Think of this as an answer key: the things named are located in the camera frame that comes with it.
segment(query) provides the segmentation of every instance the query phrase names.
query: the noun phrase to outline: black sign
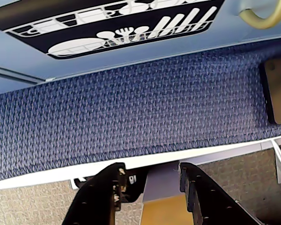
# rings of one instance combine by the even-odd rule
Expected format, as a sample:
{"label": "black sign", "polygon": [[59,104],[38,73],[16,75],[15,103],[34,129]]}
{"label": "black sign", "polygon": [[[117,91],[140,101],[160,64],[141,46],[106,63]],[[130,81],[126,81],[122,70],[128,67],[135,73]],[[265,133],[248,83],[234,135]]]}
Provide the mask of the black sign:
{"label": "black sign", "polygon": [[223,1],[21,0],[0,7],[0,30],[69,59],[206,31]]}

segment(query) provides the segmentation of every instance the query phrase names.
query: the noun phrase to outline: floor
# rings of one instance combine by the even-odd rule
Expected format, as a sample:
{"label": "floor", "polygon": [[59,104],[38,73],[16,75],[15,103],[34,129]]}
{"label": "floor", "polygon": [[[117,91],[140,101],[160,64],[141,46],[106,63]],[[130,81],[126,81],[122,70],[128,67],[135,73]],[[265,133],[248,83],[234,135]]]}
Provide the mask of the floor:
{"label": "floor", "polygon": [[[281,185],[277,184],[273,150],[234,157],[200,166],[233,198],[258,218],[281,223]],[[75,196],[69,182],[0,190],[0,225],[58,225]],[[118,225],[138,225],[141,197],[122,204]]]}

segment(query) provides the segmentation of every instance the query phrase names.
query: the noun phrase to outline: white label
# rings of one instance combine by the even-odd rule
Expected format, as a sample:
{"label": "white label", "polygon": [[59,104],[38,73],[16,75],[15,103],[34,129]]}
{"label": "white label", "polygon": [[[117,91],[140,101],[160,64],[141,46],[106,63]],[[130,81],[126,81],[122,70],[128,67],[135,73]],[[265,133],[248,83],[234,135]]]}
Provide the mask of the white label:
{"label": "white label", "polygon": [[130,184],[134,184],[136,182],[136,175],[129,176]]}

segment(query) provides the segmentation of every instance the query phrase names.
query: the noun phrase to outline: white trim strip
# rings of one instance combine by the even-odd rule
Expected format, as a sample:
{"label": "white trim strip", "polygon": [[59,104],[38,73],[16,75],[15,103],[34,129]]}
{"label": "white trim strip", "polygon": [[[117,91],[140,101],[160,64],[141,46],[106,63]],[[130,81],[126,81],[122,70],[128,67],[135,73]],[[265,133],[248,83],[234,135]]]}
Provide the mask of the white trim strip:
{"label": "white trim strip", "polygon": [[[26,175],[13,177],[6,180],[1,180],[0,189],[25,187],[25,186],[70,180],[77,177],[93,176],[96,175],[105,167],[115,162],[125,163],[126,169],[133,169],[133,168],[143,167],[147,165],[156,165],[160,163],[183,160],[188,158],[192,158],[189,159],[188,161],[191,161],[195,164],[203,164],[203,163],[213,162],[213,161],[230,158],[234,156],[253,153],[259,150],[269,149],[272,147],[270,143],[270,140],[272,139],[274,139],[279,145],[281,145],[281,136],[278,136],[276,138],[269,138],[261,141],[221,145],[221,146],[200,148],[200,149],[189,149],[189,150],[182,150],[182,151],[175,151],[175,152],[158,153],[153,155],[113,159],[113,160],[107,160],[107,161],[95,162],[95,163],[72,165],[72,166],[66,166],[66,167],[52,169],[52,170],[28,173]],[[246,146],[251,146],[251,147],[245,148],[243,150],[237,150],[238,148],[243,148]]]}

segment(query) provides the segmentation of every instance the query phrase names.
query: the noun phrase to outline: blue patterned carpet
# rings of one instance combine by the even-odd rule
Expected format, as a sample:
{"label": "blue patterned carpet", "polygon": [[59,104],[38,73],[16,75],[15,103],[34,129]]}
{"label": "blue patterned carpet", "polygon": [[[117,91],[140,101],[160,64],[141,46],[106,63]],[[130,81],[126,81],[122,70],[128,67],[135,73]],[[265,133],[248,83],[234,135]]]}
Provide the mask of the blue patterned carpet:
{"label": "blue patterned carpet", "polygon": [[0,180],[281,135],[258,65],[281,40],[112,69],[0,95]]}

